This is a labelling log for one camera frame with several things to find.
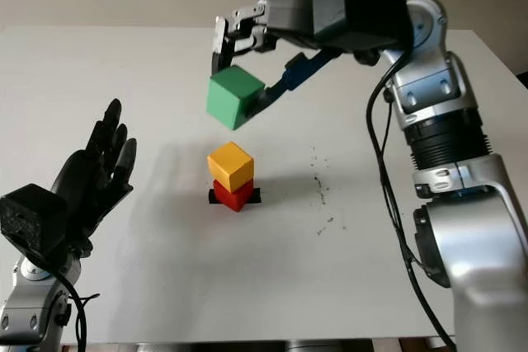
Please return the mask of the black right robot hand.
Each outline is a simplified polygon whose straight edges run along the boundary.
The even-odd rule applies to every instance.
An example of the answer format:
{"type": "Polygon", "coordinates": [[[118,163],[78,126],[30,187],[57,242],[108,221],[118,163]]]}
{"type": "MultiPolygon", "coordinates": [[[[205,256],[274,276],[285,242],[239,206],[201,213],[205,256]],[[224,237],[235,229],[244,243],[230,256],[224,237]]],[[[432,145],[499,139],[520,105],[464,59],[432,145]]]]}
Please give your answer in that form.
{"type": "Polygon", "coordinates": [[[340,54],[314,39],[312,0],[257,0],[230,16],[217,16],[206,111],[227,128],[238,129],[340,54]],[[294,56],[271,87],[232,64],[235,57],[274,50],[279,40],[318,52],[310,59],[304,53],[294,56]]]}

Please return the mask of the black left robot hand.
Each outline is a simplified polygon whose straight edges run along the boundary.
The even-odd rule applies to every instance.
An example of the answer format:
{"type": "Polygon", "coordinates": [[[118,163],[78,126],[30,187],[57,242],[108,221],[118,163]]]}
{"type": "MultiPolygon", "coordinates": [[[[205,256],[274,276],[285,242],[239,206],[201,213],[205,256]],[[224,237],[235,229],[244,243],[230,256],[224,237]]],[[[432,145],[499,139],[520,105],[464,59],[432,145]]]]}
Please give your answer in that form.
{"type": "Polygon", "coordinates": [[[137,140],[128,137],[121,110],[121,102],[113,99],[87,146],[67,159],[51,188],[67,203],[65,243],[82,258],[91,255],[90,237],[103,218],[133,189],[137,140]]]}

